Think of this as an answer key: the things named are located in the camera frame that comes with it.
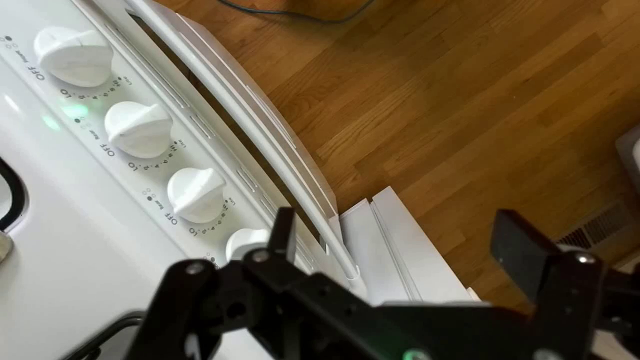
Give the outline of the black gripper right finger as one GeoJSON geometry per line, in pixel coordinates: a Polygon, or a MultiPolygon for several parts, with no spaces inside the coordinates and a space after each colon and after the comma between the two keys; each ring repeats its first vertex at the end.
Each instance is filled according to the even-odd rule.
{"type": "Polygon", "coordinates": [[[534,303],[528,329],[536,356],[588,360],[597,329],[640,356],[637,270],[613,270],[582,247],[562,249],[515,209],[493,214],[490,253],[534,303]]]}

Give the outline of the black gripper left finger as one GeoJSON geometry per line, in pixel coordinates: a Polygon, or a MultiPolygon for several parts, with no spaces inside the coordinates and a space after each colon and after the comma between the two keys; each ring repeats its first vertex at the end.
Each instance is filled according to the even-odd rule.
{"type": "Polygon", "coordinates": [[[215,268],[172,264],[126,349],[126,360],[211,360],[227,332],[246,329],[274,360],[371,360],[342,316],[357,303],[322,273],[294,266],[291,208],[279,208],[267,242],[215,268]]]}

